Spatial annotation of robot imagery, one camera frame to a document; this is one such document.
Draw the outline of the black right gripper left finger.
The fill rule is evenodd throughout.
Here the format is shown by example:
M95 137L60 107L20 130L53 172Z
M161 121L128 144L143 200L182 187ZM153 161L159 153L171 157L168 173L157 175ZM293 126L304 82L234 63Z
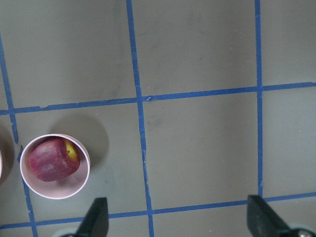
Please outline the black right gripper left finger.
M77 229L76 237L106 237L109 230L108 203L106 197L96 198Z

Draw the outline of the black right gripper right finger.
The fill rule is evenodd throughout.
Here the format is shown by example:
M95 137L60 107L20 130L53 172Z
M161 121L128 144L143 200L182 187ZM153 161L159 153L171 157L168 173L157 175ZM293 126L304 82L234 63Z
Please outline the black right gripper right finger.
M259 195L247 197L246 222L253 237L289 237L290 227Z

